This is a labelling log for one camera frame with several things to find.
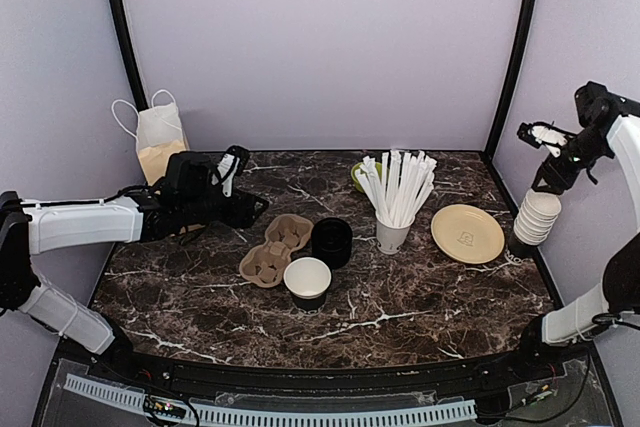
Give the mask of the stack of paper cups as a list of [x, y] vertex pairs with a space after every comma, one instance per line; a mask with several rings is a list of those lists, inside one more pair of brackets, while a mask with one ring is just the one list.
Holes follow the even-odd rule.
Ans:
[[529, 189], [514, 219], [505, 258], [516, 265], [530, 258], [534, 250], [548, 238], [561, 210], [557, 195]]

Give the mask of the brown pulp cup carrier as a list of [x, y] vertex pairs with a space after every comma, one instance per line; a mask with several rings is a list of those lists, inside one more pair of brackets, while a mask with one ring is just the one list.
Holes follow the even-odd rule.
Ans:
[[295, 214], [277, 216], [265, 231], [265, 242], [253, 247], [242, 259], [239, 274], [257, 287], [278, 286], [294, 252], [311, 238], [314, 223]]

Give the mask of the stack of black lids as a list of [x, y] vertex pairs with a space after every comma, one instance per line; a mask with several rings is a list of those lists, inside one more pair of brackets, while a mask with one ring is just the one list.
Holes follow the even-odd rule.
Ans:
[[331, 270], [344, 267], [352, 253], [353, 232], [350, 225], [335, 217], [317, 222], [311, 232], [312, 256]]

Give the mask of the black paper coffee cup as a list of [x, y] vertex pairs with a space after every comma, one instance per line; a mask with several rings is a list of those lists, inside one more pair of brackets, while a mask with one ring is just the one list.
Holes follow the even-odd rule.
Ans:
[[332, 273], [323, 261], [302, 257], [285, 268], [283, 281], [294, 305], [303, 313], [313, 315], [319, 313], [326, 302]]

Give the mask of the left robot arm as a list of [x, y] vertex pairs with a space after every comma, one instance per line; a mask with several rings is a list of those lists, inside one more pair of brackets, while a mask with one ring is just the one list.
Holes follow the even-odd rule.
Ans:
[[165, 173], [151, 185], [134, 185], [98, 199], [23, 200], [1, 195], [1, 309], [20, 311], [102, 356], [120, 383], [141, 374], [140, 359], [118, 343], [127, 337], [114, 323], [37, 274], [31, 258], [44, 252], [102, 243], [146, 243], [220, 222], [248, 228], [268, 208], [267, 200], [233, 183], [250, 158], [247, 149], [185, 151], [170, 156]]

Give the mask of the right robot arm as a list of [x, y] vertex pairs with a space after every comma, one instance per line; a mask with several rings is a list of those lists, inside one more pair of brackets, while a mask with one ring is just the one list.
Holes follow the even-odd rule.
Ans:
[[628, 216], [639, 217], [639, 103], [594, 81], [578, 87], [572, 98], [577, 132], [555, 125], [567, 106], [552, 94], [525, 89], [511, 113], [518, 138], [546, 155], [516, 152], [506, 170], [522, 179], [515, 187], [521, 203], [507, 251], [526, 259], [547, 243], [559, 255], [550, 264], [553, 279], [588, 287], [523, 330], [510, 360], [511, 373], [521, 381], [534, 379], [564, 350], [639, 312], [639, 230], [619, 233], [613, 226], [619, 189], [605, 191], [594, 203], [575, 197], [567, 211], [561, 205], [562, 195], [580, 178], [591, 179], [597, 161], [607, 158], [623, 173], [622, 188], [631, 197]]

